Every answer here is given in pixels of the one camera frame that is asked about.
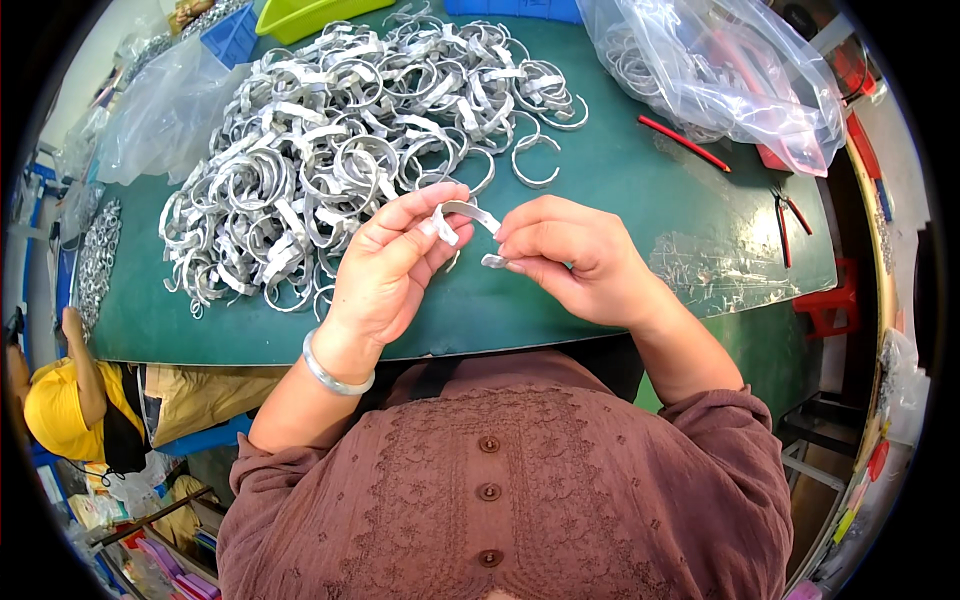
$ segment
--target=pliers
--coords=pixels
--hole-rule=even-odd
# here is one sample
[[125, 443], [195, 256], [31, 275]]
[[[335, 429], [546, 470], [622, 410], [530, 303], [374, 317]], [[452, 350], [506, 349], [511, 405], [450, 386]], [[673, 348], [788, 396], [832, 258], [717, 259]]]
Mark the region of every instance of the pliers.
[[793, 200], [783, 193], [783, 188], [779, 183], [770, 188], [770, 191], [774, 195], [774, 201], [777, 206], [777, 222], [780, 225], [780, 241], [783, 245], [783, 266], [789, 269], [792, 261], [790, 260], [790, 242], [786, 236], [786, 219], [783, 217], [783, 205], [786, 204], [790, 210], [793, 211], [793, 214], [797, 215], [797, 220], [800, 221], [800, 225], [804, 228], [807, 235], [813, 235], [813, 229], [810, 228], [810, 224], [797, 208], [797, 205], [793, 204]]

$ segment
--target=blue plastic crate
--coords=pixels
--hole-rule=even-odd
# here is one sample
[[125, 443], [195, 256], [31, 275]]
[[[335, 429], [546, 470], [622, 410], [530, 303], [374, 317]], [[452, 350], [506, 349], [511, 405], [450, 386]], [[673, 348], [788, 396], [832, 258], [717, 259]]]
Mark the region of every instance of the blue plastic crate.
[[582, 25], [576, 0], [444, 0], [450, 14], [531, 16]]
[[250, 60], [250, 53], [253, 52], [257, 38], [256, 12], [253, 12], [253, 2], [226, 17], [200, 36], [204, 45], [228, 69]]

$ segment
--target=woman's left hand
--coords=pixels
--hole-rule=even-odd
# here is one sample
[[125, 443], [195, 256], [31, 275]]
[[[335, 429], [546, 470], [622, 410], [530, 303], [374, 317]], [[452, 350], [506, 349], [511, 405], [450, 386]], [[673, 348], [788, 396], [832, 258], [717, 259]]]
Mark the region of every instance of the woman's left hand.
[[341, 347], [348, 337], [350, 348], [364, 353], [373, 348], [379, 356], [380, 349], [400, 337], [417, 314], [430, 277], [473, 235], [468, 217], [448, 215], [460, 236], [453, 248], [439, 239], [430, 216], [437, 204], [465, 202], [468, 194], [463, 184], [435, 183], [385, 204], [357, 230], [337, 271], [333, 303], [314, 338], [321, 365], [326, 368], [324, 339], [335, 338]]

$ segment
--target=brown blouse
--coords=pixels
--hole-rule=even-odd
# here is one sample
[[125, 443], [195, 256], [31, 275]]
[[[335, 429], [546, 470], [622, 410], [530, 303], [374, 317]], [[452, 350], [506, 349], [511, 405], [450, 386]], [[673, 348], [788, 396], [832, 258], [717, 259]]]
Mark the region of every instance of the brown blouse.
[[793, 529], [770, 431], [749, 389], [655, 416], [552, 350], [469, 359], [329, 450], [240, 435], [224, 599], [778, 598]]

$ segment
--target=scratched tabletop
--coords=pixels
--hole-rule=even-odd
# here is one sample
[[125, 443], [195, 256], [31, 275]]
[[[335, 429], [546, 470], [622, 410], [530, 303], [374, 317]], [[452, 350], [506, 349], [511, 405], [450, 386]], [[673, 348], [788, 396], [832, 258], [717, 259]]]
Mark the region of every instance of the scratched tabletop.
[[[722, 173], [665, 136], [639, 125], [654, 115], [623, 93], [600, 66], [582, 26], [533, 18], [448, 17], [463, 24], [474, 18], [502, 21], [535, 59], [560, 67], [567, 86], [589, 104], [589, 121], [562, 132], [544, 126], [562, 146], [559, 153], [538, 145], [517, 155], [528, 177], [542, 179], [560, 167], [543, 190], [523, 186], [509, 153], [495, 160], [496, 177], [479, 196], [496, 218], [541, 193], [614, 212], [623, 220], [640, 255], [697, 317], [749, 310], [836, 285], [826, 215], [814, 179], [768, 170], [756, 147], [727, 140], [707, 148], [730, 165]], [[355, 22], [383, 32], [381, 21], [396, 8], [372, 12]], [[299, 48], [312, 36], [291, 46]], [[258, 58], [279, 44], [262, 37]], [[579, 119], [580, 110], [575, 119]], [[517, 136], [533, 130], [520, 121]], [[453, 174], [474, 185], [487, 171], [486, 159], [469, 158]], [[814, 234], [806, 236], [787, 212], [793, 266], [783, 266], [780, 234], [770, 186], [781, 182]], [[261, 296], [242, 298], [227, 308], [214, 301], [200, 320], [191, 317], [189, 298], [163, 287], [172, 263], [162, 261], [157, 237], [160, 210], [178, 186], [166, 177], [141, 176], [130, 186], [108, 186], [105, 199], [120, 198], [123, 228], [110, 291], [93, 330], [96, 355], [107, 360], [182, 365], [292, 364], [303, 336], [317, 326], [309, 306], [299, 313], [271, 309]], [[567, 313], [524, 276], [480, 266], [480, 257], [497, 245], [476, 228], [456, 267], [437, 273], [420, 312], [383, 358], [525, 348], [616, 332]], [[292, 293], [281, 294], [289, 302]]]

